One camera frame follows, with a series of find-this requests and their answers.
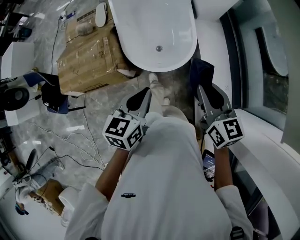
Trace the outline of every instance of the white sleeve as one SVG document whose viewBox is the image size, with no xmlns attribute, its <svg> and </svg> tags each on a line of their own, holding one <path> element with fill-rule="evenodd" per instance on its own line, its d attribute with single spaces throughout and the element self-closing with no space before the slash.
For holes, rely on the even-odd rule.
<svg viewBox="0 0 300 240">
<path fill-rule="evenodd" d="M 238 188 L 232 185 L 221 187 L 216 190 L 216 194 L 225 207 L 232 227 L 241 227 L 244 230 L 244 239 L 252 240 L 253 227 L 247 217 Z"/>
<path fill-rule="evenodd" d="M 91 184 L 85 183 L 67 227 L 65 240 L 85 240 L 89 237 L 100 239 L 107 205 L 106 197 Z"/>
</svg>

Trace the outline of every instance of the chair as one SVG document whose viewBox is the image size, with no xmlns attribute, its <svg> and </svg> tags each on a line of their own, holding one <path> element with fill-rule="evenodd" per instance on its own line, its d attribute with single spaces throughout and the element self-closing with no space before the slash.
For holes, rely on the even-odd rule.
<svg viewBox="0 0 300 240">
<path fill-rule="evenodd" d="M 57 75 L 30 72 L 23 75 L 23 77 L 30 87 L 45 81 L 41 89 L 42 100 L 49 112 L 67 114 L 68 112 L 85 108 L 85 106 L 83 106 L 69 109 L 68 95 L 61 94 Z"/>
</svg>

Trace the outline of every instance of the smartphone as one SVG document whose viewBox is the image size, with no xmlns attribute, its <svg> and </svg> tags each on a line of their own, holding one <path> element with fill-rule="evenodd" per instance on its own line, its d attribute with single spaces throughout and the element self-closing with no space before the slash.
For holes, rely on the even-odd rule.
<svg viewBox="0 0 300 240">
<path fill-rule="evenodd" d="M 214 187 L 214 178 L 215 178 L 215 155 L 208 151 L 204 150 L 202 154 L 203 159 L 203 171 L 206 180 L 211 183 L 211 187 Z"/>
</svg>

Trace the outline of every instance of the cardboard box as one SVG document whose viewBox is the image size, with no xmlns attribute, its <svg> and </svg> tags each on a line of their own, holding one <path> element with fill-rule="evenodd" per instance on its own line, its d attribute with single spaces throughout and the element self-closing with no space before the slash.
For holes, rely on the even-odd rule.
<svg viewBox="0 0 300 240">
<path fill-rule="evenodd" d="M 57 61 L 62 94 L 83 93 L 129 80 L 119 71 L 129 71 L 120 48 L 112 13 L 107 6 L 104 27 L 95 26 L 95 10 L 71 20 L 66 28 L 67 46 Z M 89 22 L 94 30 L 86 36 L 76 34 L 77 24 Z"/>
<path fill-rule="evenodd" d="M 37 195 L 42 196 L 45 202 L 48 202 L 52 206 L 52 209 L 60 216 L 65 206 L 58 196 L 63 190 L 60 182 L 49 179 L 45 185 L 37 190 Z"/>
</svg>

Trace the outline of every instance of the white wall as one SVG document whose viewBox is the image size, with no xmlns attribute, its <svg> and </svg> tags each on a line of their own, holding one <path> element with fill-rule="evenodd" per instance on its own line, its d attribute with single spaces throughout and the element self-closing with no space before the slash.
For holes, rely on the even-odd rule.
<svg viewBox="0 0 300 240">
<path fill-rule="evenodd" d="M 198 19 L 216 21 L 238 0 L 193 0 Z"/>
<path fill-rule="evenodd" d="M 10 189 L 0 200 L 0 217 L 18 240 L 63 240 L 66 229 L 60 217 L 52 215 L 36 202 L 26 205 L 29 215 L 15 211 L 15 189 Z"/>
</svg>

